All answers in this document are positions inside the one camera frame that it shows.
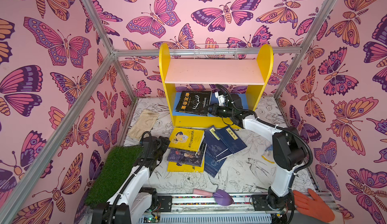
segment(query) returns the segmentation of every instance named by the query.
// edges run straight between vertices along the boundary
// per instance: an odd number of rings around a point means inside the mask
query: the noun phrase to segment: artificial grass mat
[[[86,205],[95,208],[97,204],[106,202],[128,178],[134,161],[142,152],[140,145],[130,147],[114,147],[105,162],[101,174],[90,189]]]

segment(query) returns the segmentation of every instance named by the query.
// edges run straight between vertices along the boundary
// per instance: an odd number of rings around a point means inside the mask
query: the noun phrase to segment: orange glove
[[[335,219],[335,214],[331,208],[325,204],[316,192],[311,189],[308,189],[308,192],[313,199],[299,191],[293,190],[294,203],[297,206],[297,210],[304,215],[314,217],[323,222],[333,221]]]

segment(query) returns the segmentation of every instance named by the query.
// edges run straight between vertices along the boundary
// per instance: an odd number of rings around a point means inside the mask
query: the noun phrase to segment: yellow book
[[[204,171],[204,158],[203,158],[203,162],[202,162],[201,167],[196,167],[196,166],[192,166],[189,164],[183,164],[183,165],[179,166],[178,163],[169,162],[167,171],[168,172],[199,172],[199,173],[203,173],[203,171]]]
[[[203,130],[175,127],[170,136],[171,143],[169,144],[169,147],[197,152],[203,139]]]

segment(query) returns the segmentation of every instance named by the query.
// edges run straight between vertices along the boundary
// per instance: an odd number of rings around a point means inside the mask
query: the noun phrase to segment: bookshelf
[[[273,49],[270,45],[260,48],[256,60],[171,59],[167,44],[162,44],[159,66],[165,96],[175,127],[216,128],[231,124],[230,119],[213,116],[180,115],[174,111],[175,84],[231,84],[248,85],[245,99],[248,109],[254,110],[265,90],[273,69]]]

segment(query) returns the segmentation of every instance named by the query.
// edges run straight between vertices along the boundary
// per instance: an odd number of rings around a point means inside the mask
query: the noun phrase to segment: navy blue book
[[[229,126],[216,130],[215,133],[233,154],[247,147],[242,139],[240,139]]]
[[[206,151],[206,155],[204,157],[204,171],[215,178],[225,161],[226,160],[223,159],[220,162],[217,162],[216,159],[214,159],[214,157]]]
[[[204,140],[207,143],[207,152],[211,154],[214,158],[218,156],[222,156],[222,158],[218,158],[217,160],[221,160],[232,154],[228,151],[228,148],[220,139],[220,137],[216,134],[216,128],[214,126],[207,128],[204,131]]]

